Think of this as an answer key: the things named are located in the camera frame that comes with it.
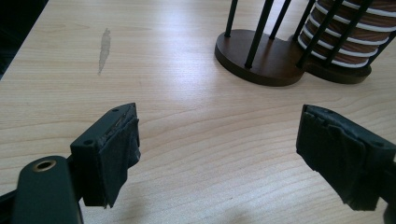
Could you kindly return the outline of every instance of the table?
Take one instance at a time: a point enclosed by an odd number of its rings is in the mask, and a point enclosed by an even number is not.
[[[16,188],[24,165],[67,157],[108,109],[136,102],[141,161],[112,209],[81,203],[86,223],[381,223],[386,203],[352,211],[295,142],[302,106],[311,104],[396,143],[396,44],[358,85],[305,74],[285,88],[259,86],[214,56],[230,4],[49,1],[0,81],[0,193]],[[275,1],[267,34],[282,4]],[[278,37],[292,35],[305,5],[292,1]],[[240,1],[233,28],[255,30],[262,6]]]

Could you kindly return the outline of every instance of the round wooden base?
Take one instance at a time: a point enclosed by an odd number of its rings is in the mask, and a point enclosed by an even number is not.
[[[249,30],[232,30],[231,37],[225,37],[223,33],[218,37],[215,55],[230,72],[256,84],[288,86],[300,80],[305,71],[332,82],[355,84],[371,73],[370,66],[345,68],[332,64],[324,68],[321,66],[323,61],[312,56],[303,68],[298,68],[295,64],[304,52],[299,44],[292,40],[270,39],[266,34],[262,35],[252,67],[246,68],[253,36],[254,31]]]

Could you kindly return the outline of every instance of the stain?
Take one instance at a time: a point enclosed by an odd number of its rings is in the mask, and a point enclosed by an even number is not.
[[[110,54],[110,31],[106,28],[105,32],[102,35],[102,44],[100,50],[100,57],[99,57],[99,72],[98,76],[102,74],[103,67],[105,67],[106,59]]]

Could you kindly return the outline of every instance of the vertical rod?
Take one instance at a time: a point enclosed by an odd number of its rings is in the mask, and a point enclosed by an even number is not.
[[[326,30],[327,26],[329,25],[330,21],[332,20],[332,17],[334,17],[335,12],[337,9],[341,6],[344,0],[335,0],[332,8],[329,10],[327,13],[327,16],[324,18],[324,21],[322,24],[319,26],[318,30],[315,32],[315,35],[312,37],[311,41],[309,42],[309,45],[306,47],[304,50],[303,56],[301,56],[300,60],[297,62],[297,67],[302,68],[306,59],[308,59],[309,55],[311,54],[312,50],[314,49],[314,46],[318,43],[319,38],[321,34]]]
[[[230,37],[231,28],[233,27],[233,17],[235,16],[236,5],[238,0],[233,0],[231,2],[230,14],[228,15],[227,28],[225,29],[225,37]]]
[[[259,23],[257,24],[256,33],[254,34],[253,41],[250,46],[250,51],[247,55],[247,61],[245,62],[246,68],[251,68],[251,65],[253,64],[257,48],[259,47],[260,40],[262,39],[262,32],[264,31],[265,23],[267,23],[273,3],[274,0],[266,0],[264,3],[264,7],[262,8],[262,14],[260,15]]]
[[[294,32],[294,35],[293,35],[293,40],[294,41],[297,41],[298,35],[300,34],[301,30],[303,30],[303,26],[305,24],[305,21],[308,18],[309,13],[311,12],[311,9],[314,6],[314,4],[315,4],[315,0],[309,0],[308,5],[305,8],[304,14],[301,17],[300,23],[297,26],[296,32]]]
[[[283,18],[285,17],[285,14],[286,14],[286,11],[288,10],[290,2],[291,2],[291,0],[286,0],[285,3],[283,4],[282,9],[280,10],[279,16],[277,17],[273,32],[270,35],[270,39],[275,39],[277,30],[279,30],[280,23],[282,23]]]
[[[353,29],[356,27],[358,22],[361,20],[361,17],[366,12],[367,8],[369,8],[369,6],[372,4],[372,2],[373,2],[373,0],[366,0],[366,1],[362,2],[358,13],[355,15],[353,20],[349,23],[349,25],[346,28],[346,30],[344,31],[344,33],[338,39],[337,44],[334,46],[334,48],[330,52],[330,55],[327,57],[325,63],[323,64],[324,67],[328,67],[332,63],[332,60],[334,59],[335,54],[338,52],[338,50],[340,50],[340,48],[343,46],[343,44],[347,41],[347,38],[352,33]]]
[[[369,66],[375,59],[376,57],[378,57],[378,55],[382,52],[382,50],[384,50],[388,44],[390,44],[390,42],[392,42],[393,38],[396,36],[396,31],[393,31],[392,33],[390,33],[389,37],[388,37],[388,41],[383,44],[380,45],[378,47],[378,52],[376,53],[376,55],[373,55],[372,57],[370,57],[369,62],[366,64],[366,66]]]

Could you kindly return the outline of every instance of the coaster holder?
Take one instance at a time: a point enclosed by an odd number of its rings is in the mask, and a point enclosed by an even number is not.
[[[378,47],[377,53],[369,58],[365,66],[361,68],[346,68],[332,64],[332,60],[347,41],[347,38],[373,0],[362,2],[358,13],[356,13],[333,49],[326,56],[326,60],[312,56],[311,52],[318,43],[320,36],[328,28],[343,0],[334,1],[306,49],[299,46],[297,38],[316,2],[315,0],[309,0],[294,35],[286,41],[276,38],[276,33],[288,10],[290,0],[286,0],[283,4],[270,35],[264,34],[263,30],[274,0],[265,1],[256,31],[232,30],[237,2],[238,0],[232,1],[226,31],[220,34],[217,39],[215,55],[227,70],[242,79],[260,85],[288,86],[300,80],[304,72],[337,83],[360,83],[372,72],[370,64],[396,36],[396,32],[393,31],[388,41]]]

